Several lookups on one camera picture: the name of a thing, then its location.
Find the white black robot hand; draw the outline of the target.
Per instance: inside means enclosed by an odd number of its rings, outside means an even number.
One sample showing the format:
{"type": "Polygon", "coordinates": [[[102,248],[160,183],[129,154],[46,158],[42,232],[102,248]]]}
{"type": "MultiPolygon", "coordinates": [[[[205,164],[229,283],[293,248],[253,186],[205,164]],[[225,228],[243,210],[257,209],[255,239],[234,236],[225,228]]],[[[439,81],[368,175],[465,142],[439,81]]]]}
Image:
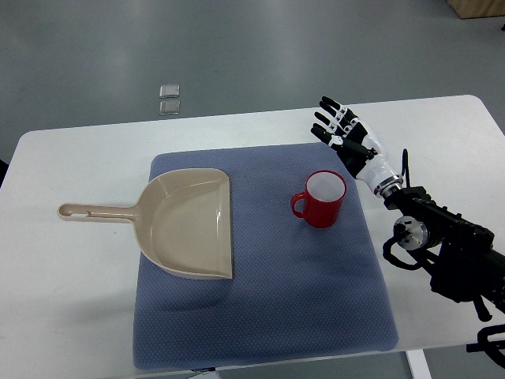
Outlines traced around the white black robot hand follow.
{"type": "Polygon", "coordinates": [[[401,174],[389,163],[380,139],[348,106],[322,97],[311,133],[336,151],[348,173],[363,181],[377,197],[386,198],[400,190],[401,174]]]}

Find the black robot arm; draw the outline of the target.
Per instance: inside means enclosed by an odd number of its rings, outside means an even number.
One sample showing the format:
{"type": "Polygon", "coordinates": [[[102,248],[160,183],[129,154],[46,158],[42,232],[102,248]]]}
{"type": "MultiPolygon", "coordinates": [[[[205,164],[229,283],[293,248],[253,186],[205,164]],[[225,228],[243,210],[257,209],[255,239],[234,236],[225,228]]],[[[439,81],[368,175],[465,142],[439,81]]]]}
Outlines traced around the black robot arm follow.
{"type": "Polygon", "coordinates": [[[408,271],[424,269],[433,292],[471,302],[480,321],[492,319],[484,304],[504,310],[504,256],[493,248],[494,234],[462,215],[440,207],[422,186],[392,186],[383,195],[402,217],[383,244],[383,257],[408,271]]]}

